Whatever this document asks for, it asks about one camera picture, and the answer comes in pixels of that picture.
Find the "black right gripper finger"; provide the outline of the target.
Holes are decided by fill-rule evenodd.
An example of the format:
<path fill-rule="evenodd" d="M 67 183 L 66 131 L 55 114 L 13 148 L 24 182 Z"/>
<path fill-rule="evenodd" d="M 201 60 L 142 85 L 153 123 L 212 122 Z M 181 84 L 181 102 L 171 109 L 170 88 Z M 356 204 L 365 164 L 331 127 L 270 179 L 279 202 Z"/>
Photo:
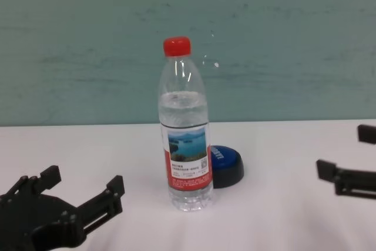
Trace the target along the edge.
<path fill-rule="evenodd" d="M 358 125 L 357 127 L 358 141 L 363 143 L 376 144 L 376 126 Z"/>
<path fill-rule="evenodd" d="M 317 160 L 318 178 L 334 185 L 337 196 L 375 197 L 375 172 L 338 167 L 335 163 Z"/>

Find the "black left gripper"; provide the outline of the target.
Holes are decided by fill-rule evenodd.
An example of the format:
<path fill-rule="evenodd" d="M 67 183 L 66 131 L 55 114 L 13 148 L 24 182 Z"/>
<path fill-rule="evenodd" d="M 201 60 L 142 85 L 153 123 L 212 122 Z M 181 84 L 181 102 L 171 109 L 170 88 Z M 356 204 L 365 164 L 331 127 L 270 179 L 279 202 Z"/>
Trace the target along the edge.
<path fill-rule="evenodd" d="M 78 210 L 57 197 L 40 195 L 60 181 L 59 167 L 52 165 L 39 176 L 21 176 L 1 195 L 1 250 L 78 247 L 85 241 L 85 235 L 123 211 L 124 182 L 120 175 Z"/>

